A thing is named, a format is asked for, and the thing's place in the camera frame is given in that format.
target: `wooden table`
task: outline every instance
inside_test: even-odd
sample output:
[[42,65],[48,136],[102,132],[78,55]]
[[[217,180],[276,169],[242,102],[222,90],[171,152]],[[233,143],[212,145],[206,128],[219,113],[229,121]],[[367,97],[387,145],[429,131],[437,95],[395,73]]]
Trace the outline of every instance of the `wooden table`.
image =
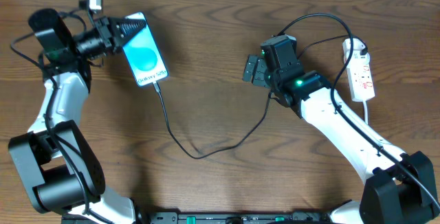
[[[9,49],[30,31],[41,8],[71,10],[78,0],[0,0],[0,222],[58,223],[37,214],[8,154],[11,137],[27,131],[41,107],[41,73]],[[171,128],[196,155],[239,141],[263,114],[267,89],[242,82],[248,54],[296,17],[330,12],[368,43],[376,97],[371,126],[412,154],[422,150],[440,186],[440,0],[104,0],[104,13],[146,14],[170,76],[161,82]],[[80,26],[67,21],[73,31]],[[301,21],[289,30],[298,48],[344,34],[330,19]],[[35,56],[35,39],[19,47]],[[302,58],[334,80],[341,41],[311,48]],[[347,78],[338,91],[351,101]],[[240,148],[199,161],[168,135],[152,86],[139,88],[124,55],[93,69],[80,129],[100,160],[108,186],[145,208],[182,212],[280,212],[331,208],[360,200],[363,185],[348,161],[314,127],[270,104],[266,121]]]

